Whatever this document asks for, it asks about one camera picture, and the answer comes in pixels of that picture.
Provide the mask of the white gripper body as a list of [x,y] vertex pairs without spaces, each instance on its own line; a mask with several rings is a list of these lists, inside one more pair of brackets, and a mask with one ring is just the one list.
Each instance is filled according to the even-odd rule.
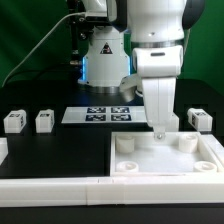
[[181,73],[183,47],[134,48],[133,65],[141,79],[147,123],[165,127],[173,113],[176,77]]

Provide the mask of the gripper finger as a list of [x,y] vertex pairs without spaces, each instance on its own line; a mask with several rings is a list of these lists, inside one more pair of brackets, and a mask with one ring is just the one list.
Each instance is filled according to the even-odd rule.
[[156,140],[163,140],[165,138],[165,127],[164,126],[154,126],[154,138]]

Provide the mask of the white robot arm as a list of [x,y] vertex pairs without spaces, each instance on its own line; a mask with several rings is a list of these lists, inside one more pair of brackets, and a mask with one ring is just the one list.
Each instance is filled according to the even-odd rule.
[[154,137],[165,138],[181,73],[184,32],[201,17],[205,0],[82,0],[93,30],[83,82],[118,86],[127,100],[143,94]]

